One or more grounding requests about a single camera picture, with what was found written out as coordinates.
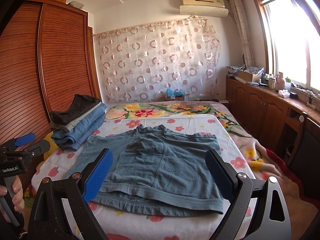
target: wall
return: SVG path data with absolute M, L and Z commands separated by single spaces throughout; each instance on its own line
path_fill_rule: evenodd
M 181 0 L 130 0 L 94 14 L 94 33 L 129 27 L 143 23 L 189 17 L 180 15 Z M 225 76 L 228 65 L 242 64 L 242 47 L 238 28 L 230 16 L 207 17 L 220 40 L 220 58 L 217 74 L 220 98 L 225 96 Z
M 93 14 L 88 12 L 88 26 L 92 28 L 94 34 Z
M 253 61 L 256 66 L 266 67 L 266 56 L 262 27 L 257 8 L 253 0 L 241 0 L 248 21 L 249 36 Z

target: finger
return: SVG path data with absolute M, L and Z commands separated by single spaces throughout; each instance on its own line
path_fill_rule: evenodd
M 16 206 L 21 202 L 22 198 L 23 198 L 23 190 L 20 189 L 20 191 L 12 197 L 12 203 Z
M 5 186 L 0 186 L 0 196 L 5 196 L 7 195 L 7 188 Z
M 18 193 L 22 189 L 21 180 L 18 176 L 16 176 L 16 180 L 12 183 L 12 189 L 14 193 Z
M 14 210 L 17 212 L 20 212 L 23 209 L 24 209 L 24 200 L 22 199 L 18 205 L 14 206 Z

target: circle pattern curtain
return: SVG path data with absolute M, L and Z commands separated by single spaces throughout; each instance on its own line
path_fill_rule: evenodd
M 220 42 L 207 19 L 131 26 L 96 34 L 95 42 L 109 100 L 157 100 L 168 88 L 215 94 Z

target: air conditioner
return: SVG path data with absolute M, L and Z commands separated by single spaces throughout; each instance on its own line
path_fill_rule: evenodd
M 228 9 L 223 0 L 182 0 L 180 14 L 227 17 Z

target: slatted wooden panel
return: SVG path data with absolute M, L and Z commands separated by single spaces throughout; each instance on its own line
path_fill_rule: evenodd
M 40 141 L 51 130 L 36 66 L 40 4 L 23 4 L 0 37 L 0 144 L 30 132 Z
M 47 4 L 41 56 L 45 89 L 53 111 L 68 109 L 74 94 L 92 96 L 85 31 L 84 15 Z

